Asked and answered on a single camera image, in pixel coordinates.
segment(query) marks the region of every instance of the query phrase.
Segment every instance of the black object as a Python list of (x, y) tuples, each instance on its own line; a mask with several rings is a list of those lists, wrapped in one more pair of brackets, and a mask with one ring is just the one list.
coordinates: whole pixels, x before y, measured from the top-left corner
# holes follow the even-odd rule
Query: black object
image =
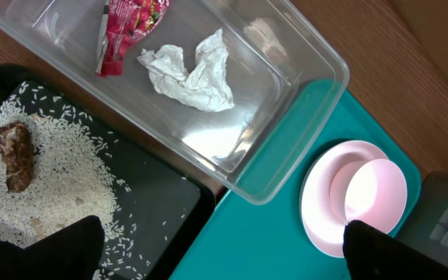
[[(23, 90), (24, 93), (20, 93), (23, 82), (28, 86)], [(138, 273), (143, 275), (143, 279), (146, 276), (154, 279), (169, 278), (213, 213), (213, 194), (208, 188), (186, 180), (114, 129), (96, 119), (91, 121), (85, 114), (79, 116), (79, 112), (89, 113), (63, 98), (57, 100), (54, 98), (60, 96), (57, 92), (51, 84), (23, 67), (0, 65), (0, 106), (4, 100), (15, 95), (27, 114), (39, 113), (41, 109), (44, 115), (60, 117), (63, 111), (69, 110), (70, 116), (65, 119), (77, 123), (80, 118), (90, 128), (90, 136), (101, 137), (108, 142), (109, 149), (103, 150), (98, 156), (111, 168), (111, 173), (125, 180), (132, 190), (127, 192), (125, 185), (114, 186), (117, 202), (121, 206), (121, 211), (114, 213), (114, 219), (119, 220), (119, 225), (124, 225), (124, 236), (135, 241), (129, 251), (131, 257), (122, 257), (121, 254), (115, 256), (112, 255), (113, 251), (110, 255), (103, 254), (101, 264), (107, 258), (112, 261), (124, 258), (121, 266), (105, 268), (105, 271), (122, 268), (110, 278), (130, 279), (135, 278)], [(135, 223), (136, 230), (131, 232)], [(111, 248), (118, 243), (114, 240), (105, 247)], [(124, 269), (126, 266), (136, 267), (137, 273)]]
[(448, 267), (448, 174), (431, 173), (397, 240)]
[(352, 280), (448, 280), (447, 267), (361, 221), (345, 227), (343, 253)]
[(11, 256), (1, 250), (0, 279), (91, 280), (103, 239), (100, 219), (89, 216), (25, 250), (13, 247)]

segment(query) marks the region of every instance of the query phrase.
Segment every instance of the black tray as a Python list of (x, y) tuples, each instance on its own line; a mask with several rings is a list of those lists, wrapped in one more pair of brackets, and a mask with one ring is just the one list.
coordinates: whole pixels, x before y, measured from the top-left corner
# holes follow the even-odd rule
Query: black tray
[[(23, 82), (29, 84), (24, 94), (19, 94)], [(32, 89), (38, 89), (37, 100), (34, 99)], [(20, 103), (25, 106), (28, 114), (39, 113), (60, 117), (63, 105), (71, 104), (76, 108), (75, 120), (78, 121), (80, 111), (85, 111), (65, 98), (54, 102), (53, 96), (60, 96), (49, 83), (33, 73), (17, 65), (0, 65), (0, 106), (4, 100), (16, 94)], [(125, 269), (125, 266), (135, 266), (143, 279), (169, 278), (186, 250), (199, 234), (215, 208), (215, 198), (211, 191), (183, 178), (176, 170), (152, 156), (149, 152), (134, 142), (117, 133), (113, 128), (93, 118), (86, 120), (83, 115), (81, 121), (89, 126), (91, 136), (100, 136), (109, 144), (105, 155), (103, 151), (98, 156), (111, 168), (111, 173), (117, 178), (124, 179), (132, 192), (126, 192), (124, 187), (115, 184), (114, 192), (122, 207), (120, 212), (114, 213), (114, 219), (125, 226), (125, 236), (134, 239), (135, 245), (131, 250), (131, 257), (121, 254), (107, 256), (103, 253), (103, 263), (108, 258), (116, 262), (123, 258), (124, 263), (120, 271), (116, 271), (112, 279), (135, 278), (137, 273)], [(137, 230), (131, 232), (131, 224), (137, 224)], [(117, 244), (111, 240), (107, 246)]]

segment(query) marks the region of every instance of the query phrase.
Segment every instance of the wooden surface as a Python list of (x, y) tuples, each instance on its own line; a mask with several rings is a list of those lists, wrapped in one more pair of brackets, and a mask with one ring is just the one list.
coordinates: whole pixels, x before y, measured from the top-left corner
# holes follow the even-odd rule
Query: wooden surface
[(389, 2), (448, 79), (448, 0)]
[[(387, 0), (293, 3), (347, 61), (351, 72), (348, 89), (416, 163), (423, 178), (431, 171), (448, 173), (448, 82)], [(177, 169), (215, 193), (221, 190), (201, 171), (116, 115), (2, 31), (1, 63), (26, 66)]]

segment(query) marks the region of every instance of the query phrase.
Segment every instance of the pink plate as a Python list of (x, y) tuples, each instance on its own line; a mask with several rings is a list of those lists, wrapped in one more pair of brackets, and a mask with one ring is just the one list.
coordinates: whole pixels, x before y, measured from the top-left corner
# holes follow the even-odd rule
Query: pink plate
[(334, 175), (355, 161), (388, 159), (380, 148), (364, 141), (347, 141), (327, 150), (310, 167), (300, 190), (300, 215), (313, 245), (332, 257), (343, 257), (345, 224), (331, 209), (330, 186)]

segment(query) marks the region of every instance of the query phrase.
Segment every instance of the wooden table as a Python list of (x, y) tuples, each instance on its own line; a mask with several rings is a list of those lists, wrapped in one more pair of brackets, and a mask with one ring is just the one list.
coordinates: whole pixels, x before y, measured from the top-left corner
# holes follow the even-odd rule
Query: wooden table
[[(293, 0), (347, 61), (348, 89), (420, 169), (448, 173), (448, 82), (387, 0)], [(16, 63), (216, 194), (222, 186), (138, 130), (0, 30), (0, 64)]]

